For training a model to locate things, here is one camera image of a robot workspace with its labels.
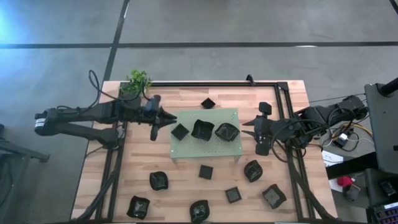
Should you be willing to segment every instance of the wooden table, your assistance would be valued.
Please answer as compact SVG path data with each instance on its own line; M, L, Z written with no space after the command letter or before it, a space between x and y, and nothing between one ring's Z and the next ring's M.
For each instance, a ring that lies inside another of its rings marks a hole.
M304 82L287 82L294 111L307 107L309 103ZM117 96L119 84L120 82L105 82L103 91ZM200 103L207 97L216 103L216 108L238 108L240 130L253 129L242 124L260 114L258 105L261 101L272 105L272 115L269 118L279 119L275 90L269 87L151 87L148 95L154 94L162 96L160 103L170 113L199 110ZM283 99L282 94L285 116L288 117ZM102 95L100 102L109 100L111 99ZM95 123L94 127L102 129L109 126ZM156 142L150 141L149 134L150 127L146 124L128 124L114 222L141 222L126 215L129 202L134 195L150 200L148 214L142 222L190 222L190 205L203 199L209 201L209 222L297 221L287 164L278 161L271 151L269 156L256 155L253 137L240 134L243 156L238 163L235 163L232 157L216 157L179 159L174 164L170 159L170 128L160 129ZM99 146L98 142L90 142L88 152ZM279 147L275 149L281 157L285 157ZM106 151L100 150L85 159L72 218L82 214L98 193L105 155ZM260 163L264 173L259 180L249 183L243 174L243 167L254 159ZM336 217L336 208L319 148L308 147L304 161L312 192L327 211ZM214 167L211 180L198 177L201 164ZM149 173L160 170L168 175L169 189L156 192L150 187ZM265 203L261 195L261 192L272 184L277 184L287 197L287 201L275 210ZM224 191L235 186L239 188L243 199L229 204ZM108 211L109 194L110 190L105 198L103 216L106 216ZM306 214L305 197L302 192L300 198Z

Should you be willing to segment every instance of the concrete floor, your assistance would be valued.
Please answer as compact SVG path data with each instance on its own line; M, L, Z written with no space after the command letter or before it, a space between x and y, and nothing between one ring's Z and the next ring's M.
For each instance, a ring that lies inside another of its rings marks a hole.
M112 43L122 4L2 0L0 44ZM120 43L398 41L397 23L388 0L131 0ZM5 137L51 154L48 163L29 166L10 223L69 219L87 141L40 137L33 131L34 115L58 105L90 104L95 91L88 70L102 80L109 53L0 49ZM122 80L134 68L146 70L154 80L242 80L250 73L257 80L305 80L310 100L319 100L363 93L367 83L396 78L397 58L397 47L118 49L110 80ZM358 154L372 150L362 144ZM339 217L365 221L363 209L347 205L338 195L335 199Z

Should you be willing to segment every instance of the red object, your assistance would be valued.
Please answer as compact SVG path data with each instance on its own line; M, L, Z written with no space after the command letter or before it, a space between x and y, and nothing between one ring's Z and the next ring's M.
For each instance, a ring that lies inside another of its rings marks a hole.
M353 184L354 182L351 180L350 177L339 177L337 178L337 184L342 186L342 187L347 187L351 184Z

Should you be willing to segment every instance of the green plant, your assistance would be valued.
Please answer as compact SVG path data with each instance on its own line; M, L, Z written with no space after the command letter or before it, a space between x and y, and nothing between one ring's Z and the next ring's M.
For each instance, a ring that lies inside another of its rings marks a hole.
M131 76L126 75L127 85L122 87L124 93L142 93L145 88L149 88L152 80L147 76L147 72L133 70Z

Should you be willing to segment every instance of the cable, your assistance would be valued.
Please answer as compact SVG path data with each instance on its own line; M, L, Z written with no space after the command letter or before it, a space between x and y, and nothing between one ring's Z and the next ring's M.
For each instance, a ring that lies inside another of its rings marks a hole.
M92 70L88 71L88 78L90 79L91 84L93 84L93 82L92 82L92 80L91 80L91 77L90 77L91 72L94 73L94 79L95 79L96 85L97 85L97 86L100 86L100 82L98 81L98 77L97 77L97 75L95 74L95 72L92 71ZM97 91L97 96L96 96L94 102L93 102L91 105L89 105L89 106L88 106L86 109L84 109L84 110L80 110L80 107L76 107L76 110L77 110L77 111L69 112L69 113L68 113L68 112L64 112L64 111L62 111L62 110L65 110L65 109L71 109L71 110L73 110L73 108L71 108L71 107L69 107L69 106L64 106L64 105L57 106L56 110L57 110L59 113L63 113L63 114L79 114L79 113L84 113L84 112L90 110L90 109L98 102L98 100L100 100L100 95L101 95L100 92Z
M122 98L117 98L117 97L111 96L111 95L109 95L109 94L107 94L107 93L105 93L105 92L103 92L103 91L101 90L100 84L99 84L98 82L97 82L97 85L94 84L93 79L91 78L91 74L94 75L94 78L95 78L96 80L98 79L97 74L96 74L94 71L90 70L90 71L88 72L88 79L89 79L91 85L98 91L98 93L102 93L102 94L104 94L105 96L108 96L108 97L110 97L110 98L112 98L112 99L114 99L114 100L120 100L120 101L133 101L133 100L137 99L137 98L139 97L139 95L141 94L141 92L142 92L142 90L139 90L138 93L137 93L137 95L136 95L135 97L131 98L131 99L122 99Z
M335 100L335 99L345 98L345 97L349 97L349 96L360 96L360 95L365 95L365 93L352 94L352 95L348 95L348 96L339 96L339 97L328 98L328 99L324 99L324 100L313 100L313 101L310 101L309 103L321 102L321 101L326 101L326 100Z
M366 120L368 117L369 117L369 115L367 115L367 116L366 116L364 119L362 119L362 120L359 120L358 122L355 122L354 124L359 124L360 122L362 122L362 121Z
M89 152L89 153L86 154L85 158L87 158L91 153L94 153L94 152L96 152L96 151L98 151L98 150L100 150L100 149L102 149L102 148L104 148L104 146L101 146L101 147L99 147L99 148L97 148L97 149L92 150L91 152Z
M147 100L147 101L150 101L150 98L148 98L146 95L145 95L145 86L143 85L142 86L142 95L144 96L144 98Z
M9 196L9 194L10 194L10 192L11 192L12 186L14 185L13 180L12 180L12 173L11 173L11 165L10 165L10 162L9 162L9 161L5 161L5 163L8 165L8 176L9 176L9 180L10 180L10 187L9 187L8 190L7 190L6 196L4 196L4 198L3 198L3 199L1 200L1 202L0 202L0 208L4 205L4 202L6 202L8 196Z
M367 139L367 138L361 138L361 139L358 139L358 140L352 140L352 139L347 139L347 140L349 140L349 141L356 141L356 142L365 142L365 141L367 141L367 142L369 142L370 144L372 144L372 145L374 145L374 143L372 142L372 141L370 141L369 139Z
M333 113L335 113L336 111L338 111L339 110L339 108L336 108L336 109L334 109L333 111L331 111L331 113L329 114L329 117L328 117L328 125L330 126L330 121L331 121L331 119L333 118Z
M306 153L307 153L307 149L306 149L306 148L303 148L303 149L296 149L295 152L296 152L297 155L299 154L299 150L304 150L304 153L300 156L300 158L304 158L304 156L305 156ZM294 156L294 154L292 154L292 156L293 156L294 158L296 158L296 159L299 159L299 156Z
M368 128L365 128L364 126L362 126L362 125L360 125L360 124L358 124L358 123L352 124L352 126L354 126L355 128L359 128L359 129L362 129L363 131L365 131L365 132L371 137L371 139L374 141L373 133L372 133Z
M276 143L279 145L279 147L284 151L284 153L285 153L286 156L287 156L285 147L284 147L278 140L275 140L275 141L276 141ZM271 149L272 149L272 152L274 153L274 155L276 156L276 158L278 158L278 160L287 163L287 160L282 159L282 158L279 157L279 155L275 152L275 149L274 149L274 146L273 146L273 145L271 145Z
M117 126L116 126L116 129L118 129L118 128L122 127L122 126L123 126L122 124L117 125ZM122 138L124 138L125 133L126 133L126 130L123 129L123 133L122 133L122 135L121 135ZM89 152L89 153L86 154L85 158L87 158L88 155L90 155L91 153L94 153L94 152L96 152L96 151L98 151L98 150L100 150L100 149L102 149L102 148L104 148L104 146L101 146L101 147L99 147L99 148L96 148L96 149L92 150L91 152Z
M291 122L290 124L286 124L285 126L283 126L282 128L280 128L280 129L274 134L274 136L273 136L272 139L271 139L271 150L272 150L272 152L274 153L274 155L276 156L276 158L277 158L278 160L280 160L281 162L287 162L286 160L281 159L281 158L277 155L277 153L275 152L275 149L274 149L274 143L277 142L278 145L284 150L284 152L286 153L286 156L287 156L287 152L286 152L285 148L281 145L281 143L280 143L279 141L276 140L276 137L278 136L278 134L280 134L283 130L285 130L286 128L288 128L289 126L291 126L291 125L293 125L293 124L297 124L297 123L306 123L306 122L309 122L309 123L317 123L317 124L322 125L323 127L329 128L327 125L325 125L325 124L323 124L323 123L321 123L321 122L319 122L319 121L312 120L312 119L302 119L302 120L298 120L298 121L293 121L293 122Z
M336 146L336 147L338 147L338 148L340 148L340 149L343 150L343 151L346 151L346 152L352 152L352 151L354 151L354 150L356 149L356 147L358 146L358 144L359 144L359 136L358 136L358 134L356 134L355 132L353 132L353 134L355 134L356 140L352 140L352 139L347 138L347 140L349 140L349 141L354 141L354 142L355 142L355 145L354 145L354 147L353 147L352 149L345 149L345 148L343 148L343 147L341 147L341 146L337 146L337 145L334 144L334 143L333 143L333 145Z

